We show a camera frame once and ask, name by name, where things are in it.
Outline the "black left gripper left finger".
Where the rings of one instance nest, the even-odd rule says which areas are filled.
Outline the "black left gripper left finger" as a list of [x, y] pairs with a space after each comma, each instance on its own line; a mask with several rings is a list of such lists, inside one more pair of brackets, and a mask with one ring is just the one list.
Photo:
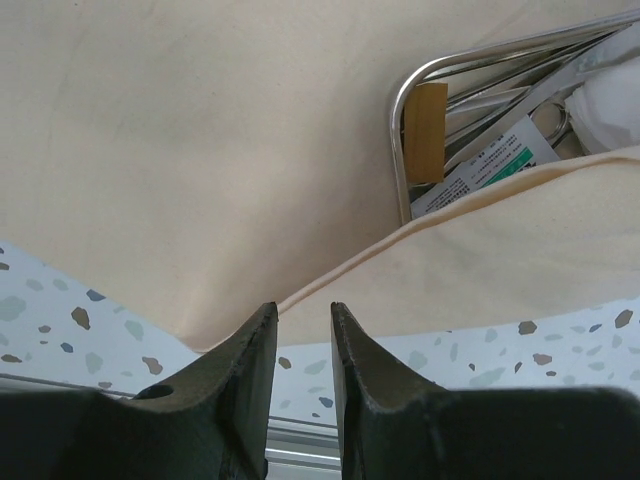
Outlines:
[[132, 399], [96, 390], [1, 397], [4, 479], [263, 479], [278, 311]]

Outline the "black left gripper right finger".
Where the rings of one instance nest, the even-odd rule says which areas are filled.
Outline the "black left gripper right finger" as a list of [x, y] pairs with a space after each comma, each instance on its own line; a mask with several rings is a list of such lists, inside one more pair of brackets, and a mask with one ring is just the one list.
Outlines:
[[331, 306], [345, 479], [635, 479], [639, 402], [618, 388], [448, 390]]

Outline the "beige wooden board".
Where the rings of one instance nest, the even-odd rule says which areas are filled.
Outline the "beige wooden board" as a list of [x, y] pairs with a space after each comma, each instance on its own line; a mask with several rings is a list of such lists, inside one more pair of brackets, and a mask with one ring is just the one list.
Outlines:
[[401, 76], [632, 1], [5, 1], [1, 237], [208, 348], [400, 224]]

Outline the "green white sachet packet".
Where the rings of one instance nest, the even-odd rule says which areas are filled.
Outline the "green white sachet packet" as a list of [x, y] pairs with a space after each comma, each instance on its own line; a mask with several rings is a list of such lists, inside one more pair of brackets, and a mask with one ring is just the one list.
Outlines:
[[443, 182], [412, 201], [412, 218], [437, 211], [516, 173], [559, 160], [534, 122], [524, 117], [474, 158], [458, 164]]

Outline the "brown adhesive bandage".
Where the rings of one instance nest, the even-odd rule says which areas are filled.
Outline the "brown adhesive bandage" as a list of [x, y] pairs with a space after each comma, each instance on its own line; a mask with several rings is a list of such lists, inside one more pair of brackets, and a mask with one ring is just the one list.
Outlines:
[[404, 106], [404, 166], [411, 184], [444, 180], [446, 83], [416, 86]]

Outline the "small metal scissors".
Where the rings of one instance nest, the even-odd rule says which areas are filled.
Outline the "small metal scissors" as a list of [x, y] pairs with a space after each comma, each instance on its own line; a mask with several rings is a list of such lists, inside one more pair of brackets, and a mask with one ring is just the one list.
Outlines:
[[545, 101], [530, 114], [530, 119], [547, 143], [558, 147], [572, 132], [570, 116], [560, 101]]

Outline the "stainless steel tray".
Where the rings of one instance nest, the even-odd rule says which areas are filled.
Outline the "stainless steel tray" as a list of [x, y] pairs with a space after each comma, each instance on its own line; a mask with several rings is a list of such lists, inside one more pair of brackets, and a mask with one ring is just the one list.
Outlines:
[[588, 154], [573, 92], [639, 57], [639, 13], [427, 61], [390, 111], [402, 223], [538, 165]]

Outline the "white gauze pad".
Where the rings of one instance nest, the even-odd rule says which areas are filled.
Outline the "white gauze pad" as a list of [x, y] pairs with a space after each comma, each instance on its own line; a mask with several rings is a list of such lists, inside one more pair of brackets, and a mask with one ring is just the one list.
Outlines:
[[588, 154], [639, 145], [639, 59], [588, 79], [565, 101], [574, 133]]

